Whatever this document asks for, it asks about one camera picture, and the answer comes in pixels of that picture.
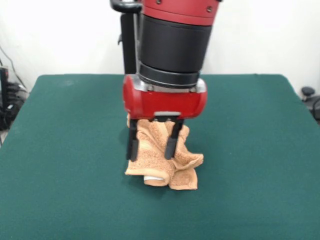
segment black cylindrical joint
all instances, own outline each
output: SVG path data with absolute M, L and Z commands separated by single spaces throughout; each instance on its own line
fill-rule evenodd
M 205 59 L 212 26 L 197 26 L 155 19 L 143 15 L 141 19 L 139 60 L 142 68 L 148 66 L 148 73 L 155 69 L 158 77 L 163 72 L 199 75 Z M 176 85 L 197 83 L 189 76 L 187 82 L 180 78 Z

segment towel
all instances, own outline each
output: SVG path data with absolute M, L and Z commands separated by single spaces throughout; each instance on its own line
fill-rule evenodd
M 164 153 L 174 122 L 150 122 L 141 119 L 137 124 L 139 147 L 136 161 L 128 161 L 126 175 L 144 176 L 144 184 L 173 190 L 196 190 L 198 178 L 195 168 L 204 161 L 203 154 L 188 151 L 185 142 L 190 129 L 183 125 L 179 133 L 174 158 L 165 159 Z

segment brown towel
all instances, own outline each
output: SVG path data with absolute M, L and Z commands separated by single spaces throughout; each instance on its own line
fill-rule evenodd
M 169 185 L 174 190 L 195 190 L 198 178 L 194 168 L 204 160 L 202 154 L 190 153 L 185 146 L 189 128 L 180 131 L 175 158 L 166 160 L 164 152 L 173 122 L 138 121 L 139 149 L 137 160 L 129 161 L 126 175 L 144 176 L 144 184 L 162 187 Z

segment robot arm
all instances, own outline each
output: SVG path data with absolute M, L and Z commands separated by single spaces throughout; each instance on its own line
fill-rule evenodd
M 137 123 L 148 119 L 175 122 L 164 154 L 169 160 L 184 119 L 200 115 L 207 101 L 207 87 L 199 76 L 222 0 L 110 1 L 117 11 L 140 16 L 137 69 L 126 72 L 123 84 L 124 107 L 130 114 L 127 159 L 136 160 Z

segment black device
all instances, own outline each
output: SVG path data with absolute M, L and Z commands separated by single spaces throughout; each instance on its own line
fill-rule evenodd
M 9 71 L 0 66 L 1 102 L 0 131 L 8 130 L 26 101 L 26 91 L 18 84 L 9 82 Z
M 303 102 L 308 108 L 315 120 L 320 122 L 320 95 L 314 95 L 316 91 L 309 86 L 305 86 L 301 89 L 304 96 Z

